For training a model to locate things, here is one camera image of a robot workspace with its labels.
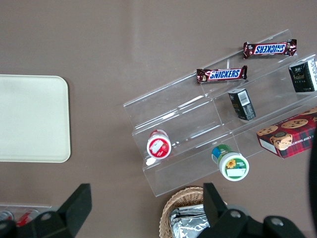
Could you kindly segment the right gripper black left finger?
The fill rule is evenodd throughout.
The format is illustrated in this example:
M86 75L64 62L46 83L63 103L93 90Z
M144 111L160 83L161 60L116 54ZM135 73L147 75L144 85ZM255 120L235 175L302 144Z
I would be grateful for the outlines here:
M2 238L74 238L92 210L91 185L82 183L59 207L47 211L23 226L1 221Z

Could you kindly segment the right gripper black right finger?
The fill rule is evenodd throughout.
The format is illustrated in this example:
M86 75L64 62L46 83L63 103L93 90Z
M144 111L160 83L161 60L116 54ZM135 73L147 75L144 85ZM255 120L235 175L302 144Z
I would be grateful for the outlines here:
M204 183L204 211L209 227L202 238L304 238L305 235L289 219L267 216L258 222L243 211L227 208L213 183Z

